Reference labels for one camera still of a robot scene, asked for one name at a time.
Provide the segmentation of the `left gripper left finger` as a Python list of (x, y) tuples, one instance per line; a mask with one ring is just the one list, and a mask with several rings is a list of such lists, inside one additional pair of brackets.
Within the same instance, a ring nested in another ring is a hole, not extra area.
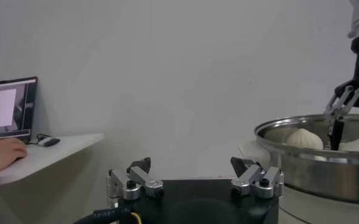
[(133, 201), (141, 197), (141, 190), (147, 197), (163, 198), (165, 188), (162, 180), (153, 178), (149, 171), (150, 157), (134, 161), (126, 170), (110, 169), (106, 177), (107, 197)]

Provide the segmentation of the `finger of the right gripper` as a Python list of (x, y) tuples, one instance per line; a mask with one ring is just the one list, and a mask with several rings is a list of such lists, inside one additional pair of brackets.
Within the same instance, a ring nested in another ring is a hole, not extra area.
[(327, 135), (330, 140), (330, 149), (337, 151), (341, 143), (344, 128), (344, 118), (349, 114), (356, 101), (359, 99), (359, 88), (346, 86), (339, 97), (334, 94), (329, 100), (324, 116), (329, 122)]

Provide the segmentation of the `person's bare hand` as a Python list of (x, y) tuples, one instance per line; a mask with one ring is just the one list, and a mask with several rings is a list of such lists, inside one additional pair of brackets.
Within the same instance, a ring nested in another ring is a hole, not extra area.
[(0, 139), (0, 171), (27, 155), (27, 146), (17, 138)]

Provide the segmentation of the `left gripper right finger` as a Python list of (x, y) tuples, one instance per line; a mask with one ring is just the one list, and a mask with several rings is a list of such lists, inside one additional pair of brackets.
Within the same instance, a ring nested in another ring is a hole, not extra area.
[(259, 162), (238, 157), (231, 157), (230, 163), (236, 173), (236, 177), (231, 180), (233, 197), (254, 194), (268, 200), (282, 196), (285, 174), (280, 168), (271, 166), (264, 169)]

